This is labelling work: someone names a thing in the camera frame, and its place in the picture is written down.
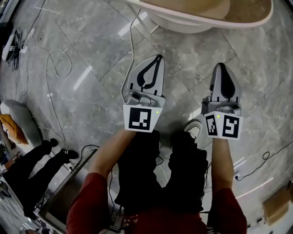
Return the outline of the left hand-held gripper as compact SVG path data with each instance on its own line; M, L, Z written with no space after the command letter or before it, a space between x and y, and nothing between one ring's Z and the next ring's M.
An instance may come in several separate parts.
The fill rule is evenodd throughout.
M160 54L140 62L127 81L128 99L123 105L125 129L151 133L162 113L165 62Z

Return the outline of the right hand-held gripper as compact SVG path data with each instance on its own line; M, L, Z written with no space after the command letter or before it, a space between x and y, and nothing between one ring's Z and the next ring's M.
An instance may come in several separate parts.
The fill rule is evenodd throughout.
M201 113L206 121L206 131L210 138L239 140L243 117L241 117L241 87L233 71L226 66L227 72L234 86L234 94L230 102L222 94L223 63L217 63L213 69L210 83L211 98L202 100Z

